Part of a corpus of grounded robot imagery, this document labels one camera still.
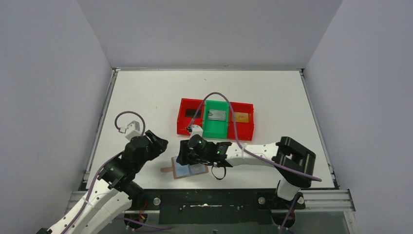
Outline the brown leather card holder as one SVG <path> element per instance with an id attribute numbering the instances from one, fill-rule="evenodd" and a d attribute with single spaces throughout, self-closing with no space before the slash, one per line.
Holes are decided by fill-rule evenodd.
<path id="1" fill-rule="evenodd" d="M 181 165 L 177 162 L 177 156 L 171 158 L 171 166 L 160 168 L 162 173 L 172 173 L 175 180 L 191 176 L 209 173 L 209 169 L 203 164 Z"/>

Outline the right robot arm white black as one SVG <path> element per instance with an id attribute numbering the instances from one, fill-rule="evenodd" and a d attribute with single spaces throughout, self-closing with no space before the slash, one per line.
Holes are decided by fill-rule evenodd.
<path id="1" fill-rule="evenodd" d="M 179 165 L 203 164 L 223 168 L 241 165 L 274 167 L 281 174 L 274 202 L 280 208 L 288 207 L 302 188 L 310 188 L 316 154 L 283 136 L 278 142 L 262 145 L 241 145 L 237 142 L 209 142 L 200 135 L 180 142 L 176 162 Z"/>

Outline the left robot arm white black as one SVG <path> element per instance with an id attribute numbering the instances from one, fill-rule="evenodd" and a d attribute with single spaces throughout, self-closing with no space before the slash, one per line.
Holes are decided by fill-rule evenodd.
<path id="1" fill-rule="evenodd" d="M 63 218 L 38 233 L 96 233 L 123 211 L 140 207 L 145 201 L 145 191 L 134 182 L 135 176 L 148 161 L 165 152 L 168 143 L 150 130 L 132 137 L 123 151 L 98 169 L 88 191 Z"/>

